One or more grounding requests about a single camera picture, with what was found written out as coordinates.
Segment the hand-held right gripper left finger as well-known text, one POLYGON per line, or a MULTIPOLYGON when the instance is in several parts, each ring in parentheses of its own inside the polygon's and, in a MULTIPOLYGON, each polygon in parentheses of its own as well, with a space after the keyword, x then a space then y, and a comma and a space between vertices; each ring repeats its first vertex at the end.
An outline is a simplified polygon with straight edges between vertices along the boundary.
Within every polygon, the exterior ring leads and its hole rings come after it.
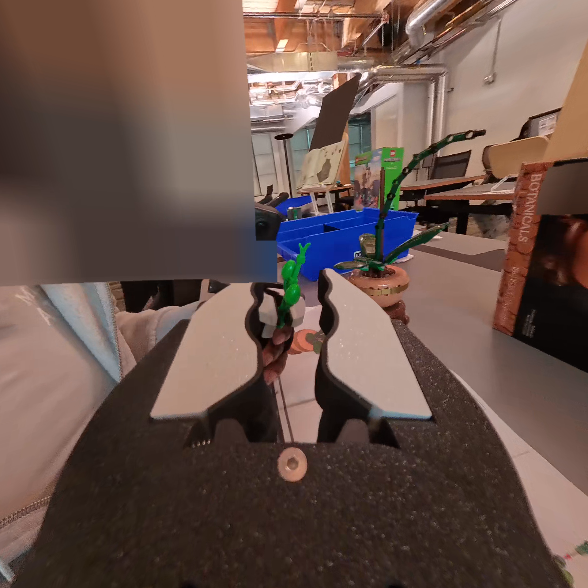
POLYGON ((186 443, 210 443, 217 425, 237 425, 245 440, 275 443, 280 418, 263 378, 259 306, 267 283, 233 283, 191 317, 151 409, 155 421, 191 424, 186 443))

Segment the black mesh office chair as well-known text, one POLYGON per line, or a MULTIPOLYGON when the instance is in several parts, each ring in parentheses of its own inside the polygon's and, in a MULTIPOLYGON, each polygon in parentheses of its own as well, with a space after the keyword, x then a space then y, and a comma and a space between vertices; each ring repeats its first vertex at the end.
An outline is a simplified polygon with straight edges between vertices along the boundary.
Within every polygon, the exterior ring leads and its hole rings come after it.
POLYGON ((435 155, 429 179, 441 180, 465 177, 471 153, 472 151, 468 150, 445 156, 435 155))

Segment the toy brick potted plant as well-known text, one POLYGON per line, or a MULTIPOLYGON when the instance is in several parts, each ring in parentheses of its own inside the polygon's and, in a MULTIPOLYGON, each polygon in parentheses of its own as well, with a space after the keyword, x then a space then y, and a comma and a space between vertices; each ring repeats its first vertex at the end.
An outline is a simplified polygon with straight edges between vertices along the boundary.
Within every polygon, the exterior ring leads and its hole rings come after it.
POLYGON ((484 136, 486 133, 486 129, 470 129, 449 134, 431 143, 426 149, 414 154, 399 176, 393 180, 390 189, 379 198, 379 215, 375 224, 375 234, 365 233, 359 238, 362 254, 352 261, 335 264, 335 270, 349 273, 349 282, 364 292, 378 306, 386 310, 388 314, 392 312, 393 307, 403 307, 402 296, 409 285, 408 274, 403 269, 393 266, 393 262, 397 261, 401 254, 408 253, 409 249, 428 243, 440 232, 445 231, 448 226, 448 223, 445 222, 421 231, 395 247, 388 254, 385 254, 385 220, 402 181, 423 160, 437 154, 447 145, 470 141, 484 136))

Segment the wooden top office desk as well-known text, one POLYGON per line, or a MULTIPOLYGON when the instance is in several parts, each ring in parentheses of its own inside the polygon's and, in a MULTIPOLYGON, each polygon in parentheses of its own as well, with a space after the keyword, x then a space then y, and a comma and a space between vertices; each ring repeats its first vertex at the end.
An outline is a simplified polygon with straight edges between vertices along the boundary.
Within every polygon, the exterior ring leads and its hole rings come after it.
POLYGON ((516 187, 516 175, 490 183, 475 184, 484 176, 423 180, 400 187, 401 200, 423 200, 456 218, 456 233, 466 234, 471 216, 510 217, 516 187))

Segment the black white handheld tool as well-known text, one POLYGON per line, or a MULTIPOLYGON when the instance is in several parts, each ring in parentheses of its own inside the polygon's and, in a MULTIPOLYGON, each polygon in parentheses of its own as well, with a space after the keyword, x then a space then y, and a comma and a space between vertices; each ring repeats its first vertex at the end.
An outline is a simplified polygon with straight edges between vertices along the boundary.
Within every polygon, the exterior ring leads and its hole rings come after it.
POLYGON ((275 195, 273 192, 273 185, 268 185, 266 187, 266 193, 261 198, 255 201, 256 205, 263 205, 269 206, 271 208, 277 208, 283 202, 287 201, 290 198, 289 192, 280 192, 279 194, 275 195))

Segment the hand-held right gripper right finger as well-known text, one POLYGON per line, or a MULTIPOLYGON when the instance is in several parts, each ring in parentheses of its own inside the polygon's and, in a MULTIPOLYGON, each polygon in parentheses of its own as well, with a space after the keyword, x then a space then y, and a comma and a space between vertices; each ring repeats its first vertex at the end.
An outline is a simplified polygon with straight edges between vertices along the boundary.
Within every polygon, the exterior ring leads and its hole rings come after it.
POLYGON ((325 335, 315 372, 322 410, 319 443, 359 425, 367 441, 395 443, 392 421, 433 423, 433 413, 390 317, 333 269, 320 272, 319 326, 325 335))

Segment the person's left hand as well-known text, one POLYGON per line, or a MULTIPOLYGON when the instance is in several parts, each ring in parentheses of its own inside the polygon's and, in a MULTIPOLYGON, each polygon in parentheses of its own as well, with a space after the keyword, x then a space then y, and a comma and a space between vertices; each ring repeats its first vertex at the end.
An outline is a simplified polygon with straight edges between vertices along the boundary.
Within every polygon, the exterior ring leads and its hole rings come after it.
POLYGON ((293 329, 291 326, 276 329, 263 349, 263 378, 268 386, 272 385, 280 377, 285 368, 288 358, 286 347, 292 336, 293 329))

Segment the open instruction booklet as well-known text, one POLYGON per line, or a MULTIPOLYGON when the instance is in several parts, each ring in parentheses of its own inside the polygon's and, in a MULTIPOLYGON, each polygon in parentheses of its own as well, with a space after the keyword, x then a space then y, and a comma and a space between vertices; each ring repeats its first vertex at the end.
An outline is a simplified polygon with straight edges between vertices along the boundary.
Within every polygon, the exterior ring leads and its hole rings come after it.
MULTIPOLYGON (((282 376, 275 381, 283 435, 287 442, 315 443, 322 409, 315 400, 314 376, 323 337, 320 306, 307 307, 282 376)), ((520 476, 540 531, 570 587, 587 587, 587 495, 517 435, 460 377, 496 432, 520 476)))

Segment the grey desk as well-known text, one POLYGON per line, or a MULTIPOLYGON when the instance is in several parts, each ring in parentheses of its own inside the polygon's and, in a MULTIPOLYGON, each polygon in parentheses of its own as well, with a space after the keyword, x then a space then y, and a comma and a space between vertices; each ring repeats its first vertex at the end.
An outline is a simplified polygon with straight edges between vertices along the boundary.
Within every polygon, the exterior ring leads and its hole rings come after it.
POLYGON ((413 333, 497 426, 551 550, 587 560, 587 373, 492 328, 500 272, 417 250, 402 263, 413 333))

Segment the green toy flower stem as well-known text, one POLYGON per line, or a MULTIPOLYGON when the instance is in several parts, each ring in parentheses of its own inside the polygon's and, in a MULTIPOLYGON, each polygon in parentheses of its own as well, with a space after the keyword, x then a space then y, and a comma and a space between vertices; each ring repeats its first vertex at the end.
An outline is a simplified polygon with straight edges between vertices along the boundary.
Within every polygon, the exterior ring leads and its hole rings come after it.
MULTIPOLYGON (((310 246, 311 245, 309 243, 307 243, 304 246, 302 244, 299 244, 299 253, 295 259, 295 261, 297 261, 300 266, 299 273, 302 268, 302 265, 306 261, 306 251, 310 246)), ((285 289, 283 286, 283 290, 284 290, 284 294, 283 294, 282 301, 277 307, 277 317, 278 317, 277 328, 278 329, 284 327, 284 325, 286 323, 286 319, 288 317, 288 312, 289 312, 290 306, 295 305, 300 300, 301 291, 300 291, 300 286, 299 286, 299 276, 298 276, 298 283, 292 283, 291 285, 289 285, 289 287, 287 289, 285 289)))

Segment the green toy set box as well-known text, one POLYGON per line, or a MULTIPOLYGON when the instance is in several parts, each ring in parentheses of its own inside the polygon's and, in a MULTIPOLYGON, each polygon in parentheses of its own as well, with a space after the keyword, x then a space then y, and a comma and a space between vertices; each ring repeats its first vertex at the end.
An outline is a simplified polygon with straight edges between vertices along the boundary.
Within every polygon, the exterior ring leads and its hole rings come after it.
POLYGON ((379 148, 356 156, 353 208, 381 208, 403 169, 403 148, 379 148))

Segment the person's left forearm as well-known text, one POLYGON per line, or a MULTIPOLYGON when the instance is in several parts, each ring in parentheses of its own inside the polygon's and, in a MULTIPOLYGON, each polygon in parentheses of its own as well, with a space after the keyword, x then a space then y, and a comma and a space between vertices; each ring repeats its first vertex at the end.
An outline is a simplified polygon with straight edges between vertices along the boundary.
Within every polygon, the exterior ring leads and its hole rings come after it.
POLYGON ((190 319, 203 302, 183 306, 165 306, 138 313, 117 311, 115 326, 122 375, 125 376, 181 320, 190 319))

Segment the open book on easel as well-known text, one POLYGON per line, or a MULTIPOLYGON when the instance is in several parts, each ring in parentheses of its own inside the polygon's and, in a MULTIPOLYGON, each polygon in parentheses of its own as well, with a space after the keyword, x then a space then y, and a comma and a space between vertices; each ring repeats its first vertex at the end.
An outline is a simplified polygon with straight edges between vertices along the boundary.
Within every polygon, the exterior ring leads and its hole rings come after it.
POLYGON ((324 194, 328 211, 334 211, 329 194, 340 179, 343 165, 349 164, 348 120, 360 79, 361 75, 355 74, 322 100, 311 149, 303 160, 297 186, 300 195, 311 197, 315 216, 319 215, 316 194, 324 194))

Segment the black floor lamp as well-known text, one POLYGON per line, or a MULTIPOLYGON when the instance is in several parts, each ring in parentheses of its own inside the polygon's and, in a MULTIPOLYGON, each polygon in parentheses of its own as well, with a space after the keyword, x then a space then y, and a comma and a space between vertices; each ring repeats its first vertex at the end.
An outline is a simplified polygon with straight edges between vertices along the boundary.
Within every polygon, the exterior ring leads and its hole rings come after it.
POLYGON ((292 189, 292 177, 290 173, 290 157, 289 157, 289 142, 290 139, 293 137, 291 133, 282 133, 275 136, 275 140, 281 142, 283 145, 284 157, 285 157, 285 166, 286 166, 286 177, 288 179, 288 192, 289 198, 293 197, 293 189, 292 189))

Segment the black orchid print box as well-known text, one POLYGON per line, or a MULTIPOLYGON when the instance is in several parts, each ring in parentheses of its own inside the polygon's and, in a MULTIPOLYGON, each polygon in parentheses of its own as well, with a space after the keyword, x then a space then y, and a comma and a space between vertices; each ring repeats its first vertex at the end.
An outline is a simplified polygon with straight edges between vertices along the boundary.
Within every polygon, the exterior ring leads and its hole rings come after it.
POLYGON ((523 165, 493 328, 587 371, 587 158, 523 165))

